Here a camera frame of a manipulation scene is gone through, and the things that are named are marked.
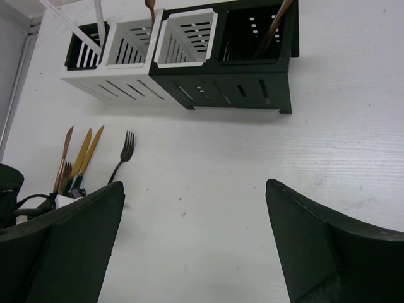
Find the large copper spoon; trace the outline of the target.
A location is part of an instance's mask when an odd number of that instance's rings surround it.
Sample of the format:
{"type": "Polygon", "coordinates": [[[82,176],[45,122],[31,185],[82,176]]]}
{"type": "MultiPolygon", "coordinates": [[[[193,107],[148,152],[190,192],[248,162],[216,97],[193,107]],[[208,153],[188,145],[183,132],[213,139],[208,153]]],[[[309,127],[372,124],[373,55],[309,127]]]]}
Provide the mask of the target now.
{"type": "Polygon", "coordinates": [[[280,9],[278,10],[278,13],[275,15],[275,18],[274,18],[271,26],[269,27],[266,35],[263,37],[255,55],[254,55],[255,59],[258,59],[259,57],[261,57],[268,49],[273,37],[276,34],[276,30],[278,29],[283,17],[287,13],[287,11],[288,11],[289,7],[292,5],[292,3],[293,3],[293,0],[284,0],[282,2],[280,9]]]}

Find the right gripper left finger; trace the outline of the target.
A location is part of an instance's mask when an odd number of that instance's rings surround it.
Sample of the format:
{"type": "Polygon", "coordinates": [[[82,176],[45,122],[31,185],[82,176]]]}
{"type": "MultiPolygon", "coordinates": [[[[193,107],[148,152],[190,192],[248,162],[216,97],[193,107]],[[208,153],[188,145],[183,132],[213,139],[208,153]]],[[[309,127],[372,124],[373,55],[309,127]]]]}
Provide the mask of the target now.
{"type": "Polygon", "coordinates": [[[1,302],[97,302],[124,208],[113,182],[1,230],[1,302]]]}

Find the white chopstick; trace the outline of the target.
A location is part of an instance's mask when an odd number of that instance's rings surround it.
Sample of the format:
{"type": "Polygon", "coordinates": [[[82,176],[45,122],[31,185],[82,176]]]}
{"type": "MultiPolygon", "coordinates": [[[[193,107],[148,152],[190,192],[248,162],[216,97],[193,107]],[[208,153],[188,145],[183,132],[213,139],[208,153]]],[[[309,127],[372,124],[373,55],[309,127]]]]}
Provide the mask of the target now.
{"type": "Polygon", "coordinates": [[[46,9],[56,15],[82,42],[84,42],[96,55],[101,55],[101,47],[94,42],[87,34],[79,29],[71,20],[62,14],[50,1],[39,1],[46,9]]]}
{"type": "Polygon", "coordinates": [[[105,42],[105,23],[104,16],[102,12],[101,0],[94,0],[95,12],[97,17],[97,27],[98,27],[98,36],[100,41],[100,46],[102,47],[105,42]]]}

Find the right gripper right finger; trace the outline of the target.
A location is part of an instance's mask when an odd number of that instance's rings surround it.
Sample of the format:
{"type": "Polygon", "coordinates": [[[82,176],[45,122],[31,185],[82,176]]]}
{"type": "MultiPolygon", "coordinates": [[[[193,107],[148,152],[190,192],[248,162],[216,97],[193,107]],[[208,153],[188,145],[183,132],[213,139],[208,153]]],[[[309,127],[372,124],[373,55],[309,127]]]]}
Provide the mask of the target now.
{"type": "Polygon", "coordinates": [[[266,182],[271,228],[291,302],[403,302],[403,232],[266,182]]]}

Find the rose copper fork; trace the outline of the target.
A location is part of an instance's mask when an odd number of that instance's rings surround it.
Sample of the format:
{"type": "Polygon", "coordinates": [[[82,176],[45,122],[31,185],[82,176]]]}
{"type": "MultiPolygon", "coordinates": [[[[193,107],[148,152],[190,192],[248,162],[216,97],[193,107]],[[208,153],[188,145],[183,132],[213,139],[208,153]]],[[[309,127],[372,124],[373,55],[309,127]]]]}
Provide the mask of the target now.
{"type": "Polygon", "coordinates": [[[144,0],[145,6],[149,9],[150,14],[151,14],[151,21],[152,23],[155,22],[155,2],[156,0],[144,0]]]}

